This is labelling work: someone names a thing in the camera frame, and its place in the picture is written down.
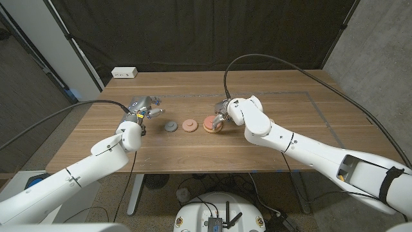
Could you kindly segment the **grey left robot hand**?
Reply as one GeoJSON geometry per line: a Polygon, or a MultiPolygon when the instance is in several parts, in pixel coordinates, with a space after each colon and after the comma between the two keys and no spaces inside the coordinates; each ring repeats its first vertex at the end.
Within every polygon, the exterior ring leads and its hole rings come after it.
{"type": "Polygon", "coordinates": [[[152,119],[160,116],[165,112],[161,108],[152,108],[152,105],[159,106],[161,99],[155,96],[144,96],[139,98],[136,101],[133,101],[129,107],[129,113],[126,113],[126,116],[123,121],[135,122],[139,125],[142,125],[145,117],[152,119]]]}

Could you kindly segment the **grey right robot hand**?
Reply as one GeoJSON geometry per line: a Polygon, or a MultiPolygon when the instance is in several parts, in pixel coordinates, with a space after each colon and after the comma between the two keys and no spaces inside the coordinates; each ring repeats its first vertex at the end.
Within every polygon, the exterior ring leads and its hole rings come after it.
{"type": "Polygon", "coordinates": [[[231,99],[224,99],[221,102],[218,102],[214,106],[215,118],[212,120],[212,130],[215,130],[218,127],[219,123],[223,121],[230,121],[231,117],[228,113],[229,102],[231,99]]]}

